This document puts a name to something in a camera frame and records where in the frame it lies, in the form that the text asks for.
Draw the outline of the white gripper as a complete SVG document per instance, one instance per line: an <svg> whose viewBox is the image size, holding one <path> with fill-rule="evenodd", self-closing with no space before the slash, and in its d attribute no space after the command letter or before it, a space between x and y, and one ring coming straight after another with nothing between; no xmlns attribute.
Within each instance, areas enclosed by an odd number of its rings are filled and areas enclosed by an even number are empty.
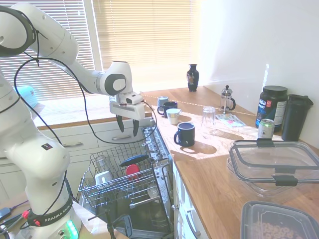
<svg viewBox="0 0 319 239"><path fill-rule="evenodd" d="M145 118L145 108L143 102L130 105L119 104L116 102L115 96L109 97L110 112L116 115L116 120L121 132L125 131L123 118L133 119L133 136L137 136L139 131L139 120Z"/></svg>

